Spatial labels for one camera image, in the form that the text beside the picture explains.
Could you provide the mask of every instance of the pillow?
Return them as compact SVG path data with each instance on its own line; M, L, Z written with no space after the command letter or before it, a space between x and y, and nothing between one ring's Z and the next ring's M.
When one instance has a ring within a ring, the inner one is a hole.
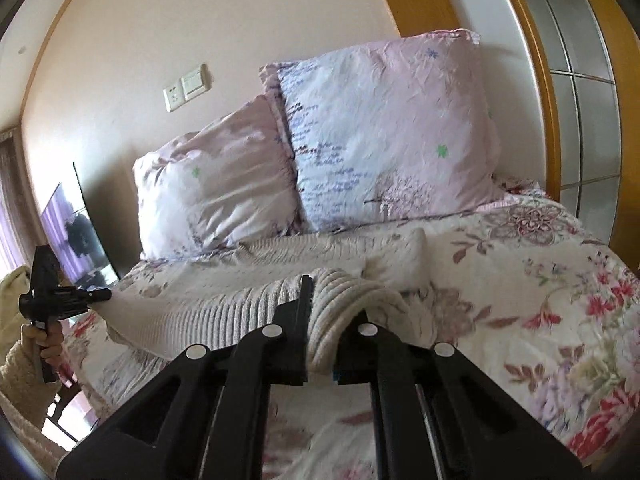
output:
M479 36L437 31L263 67L307 230L444 216L500 200Z
M146 259L288 234L298 214L295 177L264 95L147 153L134 177Z

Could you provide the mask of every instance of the bedsheet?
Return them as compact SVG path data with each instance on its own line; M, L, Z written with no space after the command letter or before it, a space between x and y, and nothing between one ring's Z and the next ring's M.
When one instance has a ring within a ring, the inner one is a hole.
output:
M640 282L561 205L520 192L481 212L355 231L424 229L437 340L456 345L588 464L638 408ZM117 287L179 294L180 277L205 279L212 258L141 262ZM101 417L166 365L111 341L95 313L76 326L66 354ZM263 478L375 478L367 389L314 378L295 390L272 390Z

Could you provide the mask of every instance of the tv screen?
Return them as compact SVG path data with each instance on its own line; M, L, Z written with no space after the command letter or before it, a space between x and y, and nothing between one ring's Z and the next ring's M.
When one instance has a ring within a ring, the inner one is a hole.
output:
M56 187L40 220L60 265L75 286L90 290L115 285L118 275L86 210L75 167Z

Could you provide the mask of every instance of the white switch plate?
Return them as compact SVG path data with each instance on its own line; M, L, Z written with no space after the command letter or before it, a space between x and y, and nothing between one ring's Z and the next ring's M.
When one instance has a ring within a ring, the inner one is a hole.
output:
M167 112L173 112L176 108L185 104L184 91L180 81L176 81L172 85L164 89L164 104Z
M180 78L182 91L187 101L194 97L204 94L209 88L207 87L207 79L204 65L200 65L197 69L183 75Z

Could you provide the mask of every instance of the hand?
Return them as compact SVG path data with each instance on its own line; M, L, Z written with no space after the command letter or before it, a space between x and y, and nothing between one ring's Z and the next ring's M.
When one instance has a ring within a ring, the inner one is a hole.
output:
M65 337L62 335L62 325L59 321L49 325L49 334L34 327L33 325L22 326L22 344L25 348L31 348L31 341L36 340L41 347L40 356L54 368L59 368L63 363L62 342Z

